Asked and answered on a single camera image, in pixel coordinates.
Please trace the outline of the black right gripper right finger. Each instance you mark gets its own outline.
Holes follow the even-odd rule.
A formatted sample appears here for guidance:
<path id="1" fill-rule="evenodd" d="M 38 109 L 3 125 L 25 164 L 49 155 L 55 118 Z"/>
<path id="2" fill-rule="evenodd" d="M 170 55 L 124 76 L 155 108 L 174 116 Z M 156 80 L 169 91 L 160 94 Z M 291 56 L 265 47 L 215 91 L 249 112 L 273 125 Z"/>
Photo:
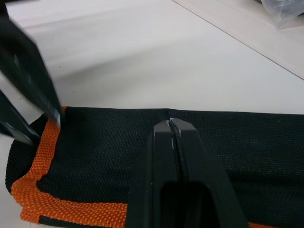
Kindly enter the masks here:
<path id="1" fill-rule="evenodd" d="M 243 228 L 245 214 L 223 164 L 197 129 L 171 119 L 183 176 L 182 227 Z"/>

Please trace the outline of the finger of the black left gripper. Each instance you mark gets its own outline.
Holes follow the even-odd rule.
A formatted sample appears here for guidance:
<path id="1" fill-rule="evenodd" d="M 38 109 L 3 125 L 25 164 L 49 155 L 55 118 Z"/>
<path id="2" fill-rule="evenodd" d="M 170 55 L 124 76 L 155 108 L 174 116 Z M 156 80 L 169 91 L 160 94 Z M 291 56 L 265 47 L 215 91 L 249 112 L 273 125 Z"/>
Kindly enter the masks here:
<path id="1" fill-rule="evenodd" d="M 61 126 L 61 105 L 35 42 L 10 19 L 0 2 L 0 70 L 36 107 Z"/>
<path id="2" fill-rule="evenodd" d="M 2 91 L 0 92 L 0 133 L 26 144 L 39 143 L 39 135 L 30 127 Z"/>

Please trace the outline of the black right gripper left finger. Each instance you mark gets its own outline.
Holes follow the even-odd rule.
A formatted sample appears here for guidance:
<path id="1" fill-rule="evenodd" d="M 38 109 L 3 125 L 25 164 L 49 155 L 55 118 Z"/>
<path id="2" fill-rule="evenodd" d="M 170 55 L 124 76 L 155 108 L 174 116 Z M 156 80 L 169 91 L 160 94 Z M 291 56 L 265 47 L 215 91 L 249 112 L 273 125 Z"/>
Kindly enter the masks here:
<path id="1" fill-rule="evenodd" d="M 130 177 L 129 228 L 173 228 L 177 225 L 178 165 L 168 121 L 153 127 Z"/>

